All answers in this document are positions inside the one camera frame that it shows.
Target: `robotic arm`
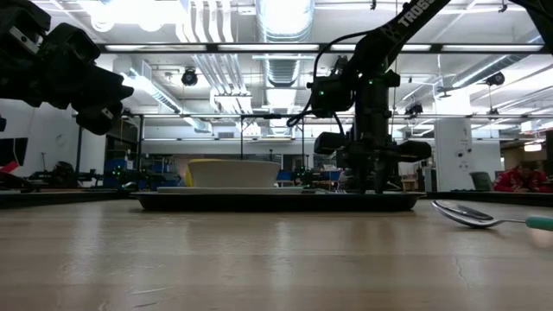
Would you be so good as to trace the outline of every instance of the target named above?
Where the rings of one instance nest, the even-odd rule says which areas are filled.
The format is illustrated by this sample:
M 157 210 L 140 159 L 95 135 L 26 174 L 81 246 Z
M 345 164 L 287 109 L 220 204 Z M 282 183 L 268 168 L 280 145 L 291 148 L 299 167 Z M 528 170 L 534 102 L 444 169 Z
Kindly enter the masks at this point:
M 134 90 L 120 75 L 95 66 L 100 51 L 83 30 L 62 23 L 47 34 L 50 21 L 28 0 L 0 3 L 0 98 L 63 110 L 71 105 L 80 126 L 103 135 Z
M 317 117 L 335 116 L 335 112 L 347 111 L 355 105 L 352 131 L 347 136 L 343 133 L 322 133 L 315 141 L 315 152 L 332 154 L 337 149 L 343 149 L 344 159 L 355 173 L 361 194 L 367 189 L 368 172 L 375 172 L 375 192 L 381 194 L 397 162 L 417 162 L 431 156 L 427 143 L 408 141 L 396 145 L 391 140 L 388 133 L 388 118 L 391 117 L 388 94 L 390 87 L 399 86 L 400 77 L 387 70 L 404 44 L 449 1 L 411 0 L 385 25 L 340 38 L 364 35 L 357 43 L 353 57 L 343 66 L 341 75 L 315 77 L 313 84 L 308 85 L 311 88 L 310 112 Z M 543 39 L 548 46 L 553 46 L 553 18 L 549 13 L 553 11 L 553 2 L 512 1 L 529 11 Z

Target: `office chair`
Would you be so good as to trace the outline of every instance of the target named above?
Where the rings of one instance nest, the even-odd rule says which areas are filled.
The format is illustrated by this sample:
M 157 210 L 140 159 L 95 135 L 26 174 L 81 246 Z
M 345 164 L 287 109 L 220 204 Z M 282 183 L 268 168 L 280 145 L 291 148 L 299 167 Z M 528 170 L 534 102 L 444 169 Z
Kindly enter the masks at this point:
M 470 176 L 473 178 L 474 189 L 476 191 L 493 191 L 493 183 L 487 172 L 472 172 Z

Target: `white bowl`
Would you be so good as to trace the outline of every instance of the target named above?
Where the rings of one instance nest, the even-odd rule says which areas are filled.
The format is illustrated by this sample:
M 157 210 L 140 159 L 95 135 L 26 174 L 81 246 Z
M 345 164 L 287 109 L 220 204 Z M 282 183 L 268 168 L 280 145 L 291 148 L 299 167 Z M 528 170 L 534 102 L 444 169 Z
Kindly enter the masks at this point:
M 195 187 L 274 187 L 280 164 L 260 161 L 190 162 Z

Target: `metal spoon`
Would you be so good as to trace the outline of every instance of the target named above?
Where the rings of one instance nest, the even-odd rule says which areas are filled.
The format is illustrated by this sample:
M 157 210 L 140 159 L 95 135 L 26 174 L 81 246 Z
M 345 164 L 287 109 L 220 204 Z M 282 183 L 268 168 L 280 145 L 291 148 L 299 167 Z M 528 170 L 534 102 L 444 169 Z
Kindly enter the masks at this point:
M 494 219 L 492 216 L 473 208 L 441 200 L 432 201 L 432 207 L 443 216 L 473 228 L 489 228 L 504 222 L 514 222 L 526 224 L 529 228 L 553 232 L 553 218 L 549 217 L 530 216 L 526 220 Z

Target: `spoon handle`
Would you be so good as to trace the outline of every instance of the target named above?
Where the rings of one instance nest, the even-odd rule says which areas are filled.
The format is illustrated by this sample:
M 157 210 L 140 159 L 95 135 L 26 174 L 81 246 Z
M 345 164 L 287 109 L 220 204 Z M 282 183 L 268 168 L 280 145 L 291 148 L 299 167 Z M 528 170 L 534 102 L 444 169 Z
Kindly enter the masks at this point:
M 530 216 L 526 219 L 529 228 L 547 230 L 553 232 L 553 218 L 543 216 Z

